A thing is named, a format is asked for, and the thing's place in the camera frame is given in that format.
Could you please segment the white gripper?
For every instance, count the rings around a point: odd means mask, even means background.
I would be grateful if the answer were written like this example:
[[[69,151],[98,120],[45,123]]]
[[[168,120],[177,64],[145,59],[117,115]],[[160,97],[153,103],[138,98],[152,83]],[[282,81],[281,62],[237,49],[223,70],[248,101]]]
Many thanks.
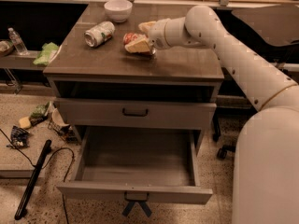
[[[148,34],[149,41],[146,37],[138,37],[137,39],[128,38],[125,40],[125,49],[129,53],[146,53],[151,51],[151,45],[156,49],[169,49],[170,45],[166,41],[166,25],[169,19],[158,21],[147,21],[138,24],[141,32]]]

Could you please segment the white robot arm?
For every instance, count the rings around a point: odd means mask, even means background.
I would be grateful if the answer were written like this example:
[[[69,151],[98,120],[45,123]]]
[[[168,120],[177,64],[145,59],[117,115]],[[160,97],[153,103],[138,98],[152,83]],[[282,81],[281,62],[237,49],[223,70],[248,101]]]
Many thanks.
[[[139,29],[123,39],[128,52],[210,48],[257,110],[235,148],[232,224],[299,224],[298,83],[230,35],[210,7]]]

